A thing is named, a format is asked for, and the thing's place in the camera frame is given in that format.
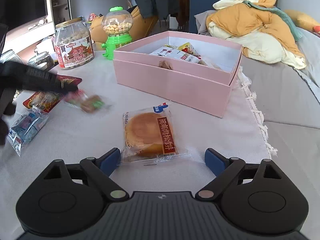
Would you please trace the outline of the peanut jar gold lid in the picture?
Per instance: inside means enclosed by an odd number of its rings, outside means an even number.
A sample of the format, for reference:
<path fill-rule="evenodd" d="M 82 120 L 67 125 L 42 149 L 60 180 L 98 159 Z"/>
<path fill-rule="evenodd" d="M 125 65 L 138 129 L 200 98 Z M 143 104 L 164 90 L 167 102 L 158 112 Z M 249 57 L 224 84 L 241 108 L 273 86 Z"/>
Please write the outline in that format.
<path fill-rule="evenodd" d="M 54 49 L 60 68 L 73 69 L 94 59 L 91 35 L 82 17 L 55 26 Z"/>

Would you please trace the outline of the orange plush toy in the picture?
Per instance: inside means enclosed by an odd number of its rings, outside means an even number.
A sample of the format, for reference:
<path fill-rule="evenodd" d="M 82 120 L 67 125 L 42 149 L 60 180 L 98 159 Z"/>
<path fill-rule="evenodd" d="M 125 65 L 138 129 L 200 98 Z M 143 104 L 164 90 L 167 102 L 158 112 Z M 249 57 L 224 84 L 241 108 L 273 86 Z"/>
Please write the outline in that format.
<path fill-rule="evenodd" d="M 143 18 L 140 14 L 139 7 L 136 5 L 128 9 L 133 17 L 133 26 L 129 33 L 133 41 L 140 40 L 147 37 L 158 21 L 157 16 Z M 107 41 L 107 34 L 102 26 L 103 15 L 96 17 L 91 23 L 91 38 L 94 42 L 105 43 Z"/>

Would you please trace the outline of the orange and cream duvet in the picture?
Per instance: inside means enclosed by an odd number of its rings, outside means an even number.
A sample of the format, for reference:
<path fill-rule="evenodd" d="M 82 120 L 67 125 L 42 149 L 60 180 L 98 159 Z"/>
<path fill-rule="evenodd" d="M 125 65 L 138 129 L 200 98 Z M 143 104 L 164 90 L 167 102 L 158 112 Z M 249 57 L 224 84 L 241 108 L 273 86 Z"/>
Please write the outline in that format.
<path fill-rule="evenodd" d="M 219 0 L 206 18 L 206 27 L 212 37 L 242 45 L 247 58 L 304 69 L 306 59 L 296 44 L 302 33 L 276 1 Z"/>

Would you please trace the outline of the white rice cracker packet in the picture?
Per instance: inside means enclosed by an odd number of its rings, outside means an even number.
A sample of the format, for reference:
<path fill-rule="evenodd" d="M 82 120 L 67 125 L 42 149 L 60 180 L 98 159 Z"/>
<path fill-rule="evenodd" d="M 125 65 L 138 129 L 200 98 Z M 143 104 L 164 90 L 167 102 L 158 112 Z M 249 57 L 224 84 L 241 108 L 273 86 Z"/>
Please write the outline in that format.
<path fill-rule="evenodd" d="M 199 63 L 201 61 L 198 57 L 195 57 L 189 53 L 185 53 L 180 50 L 173 50 L 172 57 L 174 59 L 179 59 L 179 60 L 183 60 L 191 63 Z"/>

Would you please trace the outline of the green candy dispenser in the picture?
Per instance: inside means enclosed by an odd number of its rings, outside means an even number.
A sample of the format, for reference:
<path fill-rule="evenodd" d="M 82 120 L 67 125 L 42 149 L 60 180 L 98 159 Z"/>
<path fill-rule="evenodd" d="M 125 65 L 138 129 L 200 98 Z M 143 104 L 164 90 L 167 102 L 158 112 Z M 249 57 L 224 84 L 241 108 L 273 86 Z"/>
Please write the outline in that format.
<path fill-rule="evenodd" d="M 101 45 L 105 49 L 103 56 L 113 60 L 116 49 L 132 42 L 129 31 L 133 26 L 133 17 L 123 7 L 112 7 L 103 17 L 101 25 L 107 34 L 106 42 Z"/>

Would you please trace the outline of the red chicken snack bag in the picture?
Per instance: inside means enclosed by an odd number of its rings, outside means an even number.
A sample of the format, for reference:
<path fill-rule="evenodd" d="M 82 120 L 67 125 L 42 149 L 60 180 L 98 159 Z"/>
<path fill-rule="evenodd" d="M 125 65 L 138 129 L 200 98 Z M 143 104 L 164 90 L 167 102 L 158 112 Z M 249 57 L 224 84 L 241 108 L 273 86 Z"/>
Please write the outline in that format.
<path fill-rule="evenodd" d="M 65 84 L 78 85 L 82 82 L 82 78 L 58 75 L 57 79 Z M 35 92 L 31 97 L 23 102 L 23 106 L 27 109 L 31 109 L 33 106 L 49 113 L 63 98 L 62 94 L 53 92 Z"/>

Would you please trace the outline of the orange pastry cake packet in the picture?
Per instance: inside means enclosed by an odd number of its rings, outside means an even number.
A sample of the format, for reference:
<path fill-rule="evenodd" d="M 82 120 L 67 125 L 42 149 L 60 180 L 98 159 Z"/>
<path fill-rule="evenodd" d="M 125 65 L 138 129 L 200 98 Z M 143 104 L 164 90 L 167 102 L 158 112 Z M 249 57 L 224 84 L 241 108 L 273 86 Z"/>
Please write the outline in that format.
<path fill-rule="evenodd" d="M 125 112 L 123 129 L 121 165 L 153 165 L 190 155 L 176 129 L 171 107 L 166 103 Z"/>

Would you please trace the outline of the black television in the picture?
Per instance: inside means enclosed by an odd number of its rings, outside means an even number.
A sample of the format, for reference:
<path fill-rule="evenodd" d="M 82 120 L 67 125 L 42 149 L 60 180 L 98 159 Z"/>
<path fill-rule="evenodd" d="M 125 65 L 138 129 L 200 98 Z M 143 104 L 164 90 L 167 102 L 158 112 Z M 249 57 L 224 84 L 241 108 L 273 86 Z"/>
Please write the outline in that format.
<path fill-rule="evenodd" d="M 1 23 L 8 30 L 46 15 L 46 0 L 1 0 Z"/>

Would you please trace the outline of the blue candy bag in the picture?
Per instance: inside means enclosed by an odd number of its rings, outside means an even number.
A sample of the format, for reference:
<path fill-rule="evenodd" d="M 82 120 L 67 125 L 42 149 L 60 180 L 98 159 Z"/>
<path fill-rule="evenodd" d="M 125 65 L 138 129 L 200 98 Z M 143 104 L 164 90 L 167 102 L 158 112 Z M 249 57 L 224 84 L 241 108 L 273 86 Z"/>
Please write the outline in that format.
<path fill-rule="evenodd" d="M 7 139 L 20 157 L 42 127 L 46 124 L 49 114 L 37 107 L 26 110 L 9 128 Z"/>

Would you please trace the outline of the grey sofa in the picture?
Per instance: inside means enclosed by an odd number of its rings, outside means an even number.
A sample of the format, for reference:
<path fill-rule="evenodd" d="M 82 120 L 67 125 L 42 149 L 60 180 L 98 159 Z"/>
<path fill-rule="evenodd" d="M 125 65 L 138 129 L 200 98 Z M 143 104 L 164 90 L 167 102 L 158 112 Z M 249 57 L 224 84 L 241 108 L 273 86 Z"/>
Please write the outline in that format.
<path fill-rule="evenodd" d="M 279 153 L 319 154 L 319 87 L 308 76 L 282 63 L 242 58 L 242 72 L 258 96 L 268 142 Z"/>

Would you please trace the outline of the white fringed tablecloth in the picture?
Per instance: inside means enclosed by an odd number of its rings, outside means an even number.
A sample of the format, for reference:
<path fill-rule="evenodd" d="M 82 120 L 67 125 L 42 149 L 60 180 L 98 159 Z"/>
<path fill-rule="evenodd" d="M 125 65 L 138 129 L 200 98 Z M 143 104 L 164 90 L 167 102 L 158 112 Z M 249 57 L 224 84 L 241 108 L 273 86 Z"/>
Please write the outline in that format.
<path fill-rule="evenodd" d="M 237 77 L 238 77 L 238 80 L 240 83 L 240 87 L 246 95 L 246 100 L 250 106 L 251 112 L 256 119 L 257 126 L 259 128 L 259 131 L 260 131 L 262 137 L 263 137 L 264 144 L 267 149 L 268 155 L 269 155 L 270 159 L 272 159 L 272 157 L 277 156 L 278 150 L 276 148 L 274 148 L 268 142 L 268 127 L 264 124 L 264 121 L 265 121 L 264 115 L 263 115 L 262 111 L 260 111 L 255 104 L 255 101 L 257 99 L 257 94 L 255 91 L 252 92 L 250 90 L 250 86 L 252 84 L 252 81 L 250 80 L 249 77 L 247 77 L 243 73 L 242 66 L 239 67 Z"/>

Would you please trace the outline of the white red-edged snack packet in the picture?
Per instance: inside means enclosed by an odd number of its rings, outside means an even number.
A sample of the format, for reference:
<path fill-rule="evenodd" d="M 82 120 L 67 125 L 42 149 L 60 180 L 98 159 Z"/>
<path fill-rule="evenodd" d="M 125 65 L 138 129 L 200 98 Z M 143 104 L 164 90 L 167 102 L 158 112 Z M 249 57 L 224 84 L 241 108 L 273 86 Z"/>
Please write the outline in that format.
<path fill-rule="evenodd" d="M 162 46 L 154 50 L 153 52 L 150 53 L 150 55 L 169 57 L 169 58 L 180 59 L 180 60 L 185 60 L 188 57 L 187 55 L 185 55 L 183 51 L 175 48 L 170 48 L 167 46 Z"/>

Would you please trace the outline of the small glass jar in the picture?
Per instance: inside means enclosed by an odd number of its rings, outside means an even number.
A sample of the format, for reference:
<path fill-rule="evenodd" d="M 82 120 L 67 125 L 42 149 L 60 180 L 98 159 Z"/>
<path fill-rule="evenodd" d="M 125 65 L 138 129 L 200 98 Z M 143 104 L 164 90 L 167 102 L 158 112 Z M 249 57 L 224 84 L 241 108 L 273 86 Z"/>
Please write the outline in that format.
<path fill-rule="evenodd" d="M 28 64 L 45 71 L 51 70 L 55 66 L 53 58 L 46 51 L 37 53 L 28 61 Z"/>

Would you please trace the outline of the pink cardboard box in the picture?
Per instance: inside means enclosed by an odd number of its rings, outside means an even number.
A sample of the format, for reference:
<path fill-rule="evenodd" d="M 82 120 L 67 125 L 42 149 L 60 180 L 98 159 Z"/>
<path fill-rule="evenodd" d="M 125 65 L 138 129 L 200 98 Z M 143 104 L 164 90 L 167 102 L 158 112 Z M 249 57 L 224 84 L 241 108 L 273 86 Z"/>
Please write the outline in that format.
<path fill-rule="evenodd" d="M 158 56 L 161 47 L 190 42 L 206 65 Z M 219 38 L 166 31 L 114 51 L 117 83 L 223 117 L 236 82 L 242 46 Z"/>

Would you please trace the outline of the panda yellow snack bag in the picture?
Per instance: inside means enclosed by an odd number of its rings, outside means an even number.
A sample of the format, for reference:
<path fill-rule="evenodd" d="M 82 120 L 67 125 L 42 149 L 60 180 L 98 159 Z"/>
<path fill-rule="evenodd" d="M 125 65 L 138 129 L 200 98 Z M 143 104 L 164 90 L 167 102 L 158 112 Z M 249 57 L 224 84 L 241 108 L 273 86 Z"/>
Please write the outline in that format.
<path fill-rule="evenodd" d="M 188 53 L 190 55 L 193 55 L 195 57 L 201 58 L 201 55 L 195 50 L 193 45 L 190 42 L 187 42 L 181 46 L 178 47 L 178 50 L 183 51 L 185 53 Z"/>

